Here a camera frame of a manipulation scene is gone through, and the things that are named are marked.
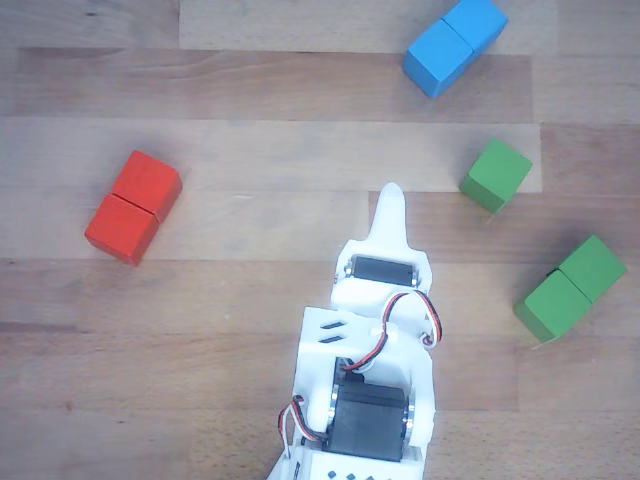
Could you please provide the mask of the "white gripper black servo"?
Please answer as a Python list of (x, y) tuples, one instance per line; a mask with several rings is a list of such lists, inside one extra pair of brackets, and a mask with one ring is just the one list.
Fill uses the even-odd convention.
[(428, 293), (432, 269), (424, 251), (408, 246), (406, 202), (395, 182), (381, 190), (369, 240), (350, 240), (338, 256), (329, 305), (364, 317), (379, 317), (395, 293)]

